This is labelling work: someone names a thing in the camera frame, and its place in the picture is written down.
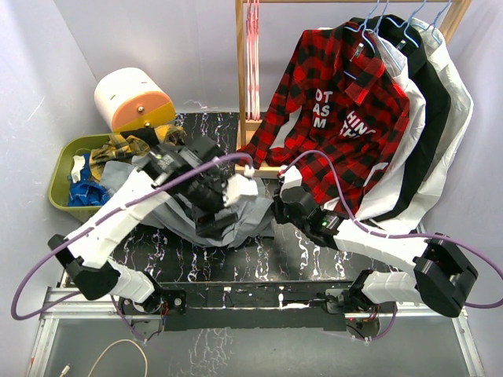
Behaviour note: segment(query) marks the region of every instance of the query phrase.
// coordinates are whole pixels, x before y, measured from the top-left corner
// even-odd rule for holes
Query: plastic basket
[[[49,201],[58,210],[68,212],[81,222],[89,220],[91,216],[100,210],[101,206],[68,207],[73,156],[81,156],[83,153],[90,152],[91,149],[100,148],[110,140],[108,136],[109,134],[100,134],[79,137],[67,144],[57,159],[56,169],[49,187]]]

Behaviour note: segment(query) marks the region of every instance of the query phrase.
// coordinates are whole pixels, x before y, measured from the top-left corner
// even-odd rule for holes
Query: gray cloth
[[[134,166],[119,161],[109,161],[101,175],[100,185],[113,196],[129,177]],[[256,178],[259,196],[254,201],[242,201],[219,212],[221,215],[236,213],[238,220],[222,232],[221,240],[203,238],[196,234],[194,222],[185,215],[176,200],[170,198],[145,217],[142,224],[157,228],[168,228],[191,243],[201,247],[238,247],[248,237],[274,236],[270,205],[272,199],[266,197],[266,188],[261,179]]]

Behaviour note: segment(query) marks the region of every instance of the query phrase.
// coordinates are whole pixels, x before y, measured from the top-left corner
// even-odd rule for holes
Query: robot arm
[[[317,245],[362,254],[400,270],[363,271],[343,295],[333,297],[327,291],[327,297],[353,309],[368,309],[382,302],[413,302],[424,303],[446,317],[459,316],[478,273],[454,243],[370,235],[352,220],[319,207],[301,183],[295,167],[280,176],[280,188],[274,196],[279,223],[293,223]]]
[[[54,250],[66,239],[93,228],[87,236],[56,255],[88,300],[119,295],[137,303],[147,313],[158,309],[165,299],[159,284],[147,273],[114,262],[111,253],[147,214],[168,200],[174,200],[174,196],[182,196],[185,202],[192,204],[198,234],[217,236],[237,219],[227,216],[216,220],[215,214],[239,200],[253,199],[258,195],[252,179],[253,171],[247,170],[247,177],[233,175],[225,179],[215,168],[184,182],[176,190],[158,192],[128,208],[125,204],[153,193],[167,181],[221,155],[223,151],[207,137],[201,137],[189,146],[162,145],[149,153],[143,166],[131,172],[121,189],[89,221],[66,238],[56,235],[49,241]],[[123,210],[100,225],[101,219],[117,207]]]

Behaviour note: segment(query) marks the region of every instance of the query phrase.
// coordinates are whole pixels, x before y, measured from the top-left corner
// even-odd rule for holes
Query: yellow garment
[[[134,136],[127,139],[119,134],[110,135],[110,141],[99,149],[93,149],[89,158],[89,168],[93,179],[99,183],[105,169],[105,164],[111,160],[119,160],[130,163],[133,156],[144,156],[150,151],[150,147],[143,140]]]
[[[183,128],[164,124],[153,129],[159,143],[176,145],[184,135]],[[105,164],[111,160],[131,162],[133,156],[144,156],[150,151],[149,145],[135,136],[124,138],[121,134],[109,135],[110,141],[99,149],[93,149],[89,158],[92,178],[100,182]]]
[[[166,143],[176,145],[185,134],[183,128],[180,126],[173,126],[172,124],[164,124],[154,128],[159,143]]]

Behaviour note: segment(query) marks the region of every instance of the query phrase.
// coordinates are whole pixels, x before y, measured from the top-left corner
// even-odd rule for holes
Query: black shirt
[[[440,82],[435,69],[426,57],[423,40],[419,32],[413,27],[407,29],[407,35],[417,43],[419,46],[417,48],[403,34],[406,26],[396,27],[391,21],[387,20],[388,17],[398,25],[404,23],[404,20],[400,17],[394,15],[385,16],[379,26],[378,34],[381,38],[388,40],[393,46],[400,49],[407,57],[409,78],[416,83],[417,88],[426,100],[426,119],[419,141],[406,160],[402,189],[398,202],[391,211],[376,217],[376,221],[394,218],[410,205],[421,182],[426,177],[450,110],[450,95]],[[370,19],[367,23],[367,28],[374,29],[378,20],[379,17]],[[364,20],[353,18],[351,21],[361,24]]]

